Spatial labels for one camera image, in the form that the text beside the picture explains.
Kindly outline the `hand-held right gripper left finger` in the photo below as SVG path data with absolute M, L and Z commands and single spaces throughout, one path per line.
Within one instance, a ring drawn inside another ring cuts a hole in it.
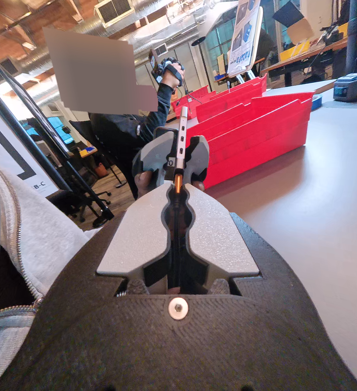
M 167 271 L 146 281 L 145 268 L 155 265 L 170 248 L 165 211 L 173 183 L 164 183 L 135 201 L 125 212 L 96 272 L 98 275 L 143 280 L 151 294 L 166 294 Z

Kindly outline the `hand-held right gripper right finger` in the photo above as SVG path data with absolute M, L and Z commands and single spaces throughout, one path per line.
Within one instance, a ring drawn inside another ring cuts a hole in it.
M 209 290 L 217 279 L 256 278 L 260 270 L 230 212 L 191 184 L 185 184 L 192 220 L 186 231 L 185 269 Z

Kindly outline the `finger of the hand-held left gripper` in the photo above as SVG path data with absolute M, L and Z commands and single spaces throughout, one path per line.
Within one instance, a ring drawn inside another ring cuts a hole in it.
M 209 145 L 203 135 L 193 136 L 185 152 L 185 183 L 203 182 L 209 166 Z
M 175 166 L 177 131 L 155 131 L 154 139 L 146 144 L 132 161 L 132 175 L 150 171 L 152 178 L 149 187 L 164 184 L 166 174 L 170 173 L 168 162 Z

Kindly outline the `grey usb hub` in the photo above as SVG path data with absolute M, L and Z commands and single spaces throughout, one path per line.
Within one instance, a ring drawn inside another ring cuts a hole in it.
M 182 174 L 184 172 L 185 165 L 187 111 L 188 107 L 183 106 L 181 108 L 181 116 L 177 136 L 175 172 L 179 174 Z

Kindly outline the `red plastic bin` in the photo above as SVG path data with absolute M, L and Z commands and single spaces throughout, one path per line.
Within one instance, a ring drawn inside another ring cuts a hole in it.
M 196 108 L 208 101 L 209 86 L 203 86 L 200 89 L 193 91 L 182 98 L 179 98 L 171 103 L 172 110 L 176 118 L 181 115 L 182 107 L 187 107 L 187 119 L 191 120 L 196 117 Z
M 313 91 L 255 97 L 187 131 L 209 145 L 204 180 L 211 188 L 306 143 Z
M 248 104 L 253 98 L 262 97 L 267 88 L 267 77 L 256 77 L 244 84 L 233 87 L 230 91 L 217 93 L 211 99 L 196 107 L 198 123 L 204 122 L 239 104 Z

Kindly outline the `person's left hand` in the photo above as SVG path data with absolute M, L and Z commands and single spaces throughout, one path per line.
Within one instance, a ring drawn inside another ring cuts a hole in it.
M 150 191 L 149 186 L 152 182 L 153 174 L 154 174 L 154 172 L 148 170 L 146 172 L 138 173 L 135 176 L 134 182 L 137 187 L 137 197 L 135 198 L 135 200 L 137 200 L 138 198 L 142 197 L 143 195 L 145 195 L 146 193 L 148 193 Z M 195 188 L 205 192 L 205 186 L 204 186 L 203 182 L 193 181 L 193 182 L 191 182 L 191 184 Z

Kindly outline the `black office chair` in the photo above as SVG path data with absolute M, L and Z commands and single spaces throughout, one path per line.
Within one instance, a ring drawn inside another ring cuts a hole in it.
M 70 150 L 70 162 L 72 166 L 78 171 L 84 181 L 93 187 L 98 181 L 98 177 L 89 166 L 87 166 L 86 159 L 81 157 L 78 145 L 72 142 L 68 148 Z M 58 190 L 48 196 L 47 199 L 66 216 L 71 216 L 73 218 L 78 217 L 80 222 L 85 221 L 84 213 L 86 207 L 88 207 L 97 218 L 101 212 L 96 212 L 93 208 L 93 203 L 96 202 L 91 199 L 87 192 L 84 192 L 83 188 L 74 180 L 74 177 L 68 175 L 64 166 L 58 168 L 57 171 L 69 185 L 71 190 Z

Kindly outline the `black light stand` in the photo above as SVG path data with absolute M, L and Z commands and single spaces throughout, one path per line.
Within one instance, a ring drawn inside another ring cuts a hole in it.
M 11 86 L 12 90 L 20 98 L 20 100 L 25 104 L 28 110 L 34 115 L 36 121 L 39 123 L 43 134 L 50 139 L 53 143 L 54 150 L 59 154 L 59 159 L 61 164 L 65 167 L 69 176 L 74 177 L 74 180 L 78 182 L 79 186 L 83 188 L 84 192 L 88 193 L 91 199 L 96 202 L 96 204 L 101 209 L 101 214 L 93 222 L 93 227 L 101 227 L 105 222 L 114 218 L 114 214 L 107 207 L 107 205 L 101 200 L 97 194 L 93 191 L 92 187 L 84 181 L 78 171 L 72 166 L 70 162 L 70 151 L 65 146 L 64 142 L 59 137 L 58 133 L 54 130 L 54 127 L 51 125 L 47 117 L 43 114 L 42 110 L 31 98 L 28 92 L 24 87 L 11 75 L 9 74 L 1 65 L 0 65 L 0 75 L 3 79 Z

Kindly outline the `person's grey hoodie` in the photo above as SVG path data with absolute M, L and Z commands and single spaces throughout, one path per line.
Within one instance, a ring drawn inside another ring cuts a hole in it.
M 40 302 L 71 258 L 101 227 L 83 231 L 30 188 L 0 171 L 0 245 L 33 296 L 30 305 L 0 309 L 0 377 L 25 341 Z

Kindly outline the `black floor lamp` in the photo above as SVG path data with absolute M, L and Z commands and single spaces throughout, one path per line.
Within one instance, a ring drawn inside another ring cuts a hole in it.
M 211 82 L 210 82 L 209 74 L 208 74 L 208 71 L 207 71 L 207 66 L 206 66 L 206 63 L 205 63 L 204 54 L 203 54 L 202 47 L 201 47 L 201 44 L 204 41 L 205 41 L 205 36 L 201 36 L 198 39 L 196 39 L 194 42 L 192 42 L 191 46 L 192 47 L 198 47 L 198 49 L 199 49 L 199 52 L 200 52 L 200 55 L 201 55 L 201 59 L 202 59 L 202 64 L 203 64 L 204 70 L 205 70 L 205 75 L 206 75 L 207 82 L 208 82 L 208 85 L 209 85 L 209 89 L 210 89 L 210 92 L 212 92 L 213 91 L 212 90 L 212 85 L 211 85 Z

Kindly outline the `instruction poster board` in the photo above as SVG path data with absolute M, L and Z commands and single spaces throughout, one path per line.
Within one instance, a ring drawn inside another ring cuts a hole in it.
M 243 73 L 254 79 L 252 67 L 256 60 L 263 20 L 260 0 L 239 0 L 228 59 L 229 77 Z

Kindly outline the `white printed sign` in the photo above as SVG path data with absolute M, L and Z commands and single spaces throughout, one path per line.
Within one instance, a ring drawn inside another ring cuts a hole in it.
M 48 197 L 59 190 L 0 116 L 0 171 L 15 187 Z

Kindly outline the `row of yellow bins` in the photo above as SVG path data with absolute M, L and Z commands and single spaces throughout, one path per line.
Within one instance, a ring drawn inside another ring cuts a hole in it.
M 348 23 L 344 23 L 340 26 L 335 27 L 329 37 L 327 37 L 326 32 L 324 32 L 321 37 L 313 38 L 310 40 L 304 40 L 298 43 L 297 45 L 289 48 L 288 50 L 283 51 L 280 54 L 280 60 L 281 61 L 289 60 L 295 56 L 314 50 L 317 47 L 327 46 L 334 42 L 343 40 L 347 38 L 347 30 L 348 30 Z

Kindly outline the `wooden office desk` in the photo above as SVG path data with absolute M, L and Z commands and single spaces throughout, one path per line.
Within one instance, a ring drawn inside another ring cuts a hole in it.
M 268 66 L 260 71 L 260 75 L 268 76 L 270 79 L 277 76 L 284 77 L 284 86 L 290 87 L 294 85 L 293 73 L 297 71 L 304 71 L 303 79 L 310 77 L 310 69 L 314 66 L 328 66 L 334 62 L 334 55 L 337 51 L 347 49 L 348 37 L 343 37 L 337 42 L 333 42 L 328 46 L 319 45 L 313 46 L 309 51 L 300 52 L 292 58 L 280 61 L 275 65 Z

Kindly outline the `cardboard sheet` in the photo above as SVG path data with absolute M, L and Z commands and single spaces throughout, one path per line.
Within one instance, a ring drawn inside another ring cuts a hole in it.
M 314 36 L 314 31 L 309 21 L 303 17 L 298 22 L 287 28 L 287 34 L 294 45 L 309 40 Z

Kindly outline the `black square panel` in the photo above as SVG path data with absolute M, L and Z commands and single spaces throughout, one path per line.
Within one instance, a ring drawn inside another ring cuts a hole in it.
M 295 1 L 289 0 L 273 14 L 272 18 L 282 26 L 289 28 L 302 20 L 304 15 L 301 13 Z

